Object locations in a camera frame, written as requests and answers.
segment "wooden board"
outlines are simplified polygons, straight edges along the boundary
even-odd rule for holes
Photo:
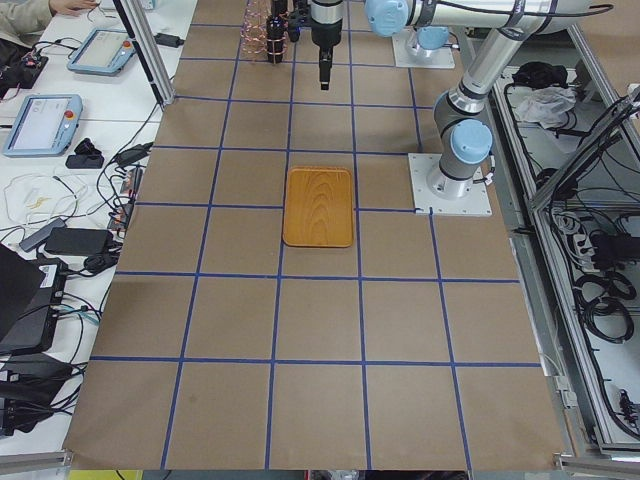
[[[332,167],[294,167],[287,175],[282,238],[291,247],[353,244],[351,172]]]

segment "white mounting plate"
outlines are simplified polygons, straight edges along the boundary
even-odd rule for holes
[[[393,40],[393,55],[396,59],[396,67],[414,67],[414,68],[438,68],[451,69],[456,64],[453,61],[453,54],[449,47],[442,47],[434,50],[429,57],[416,58],[407,52],[407,40],[411,36],[410,30],[402,30],[391,39]]]
[[[469,217],[490,217],[491,204],[484,183],[474,183],[469,193],[457,200],[447,200],[437,196],[427,186],[427,174],[440,161],[440,154],[409,154],[411,187],[413,188],[413,205],[418,215],[458,215]],[[480,168],[473,178],[482,178]]]

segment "person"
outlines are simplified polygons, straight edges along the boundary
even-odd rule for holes
[[[56,13],[77,16],[81,10],[97,6],[98,3],[94,0],[27,0],[24,3],[0,3],[0,40],[30,47],[30,42],[24,37],[44,30]]]
[[[94,0],[27,0],[0,3],[0,98],[10,88],[29,88],[44,63],[33,48],[35,33],[44,30],[54,15],[80,15],[98,6]]]

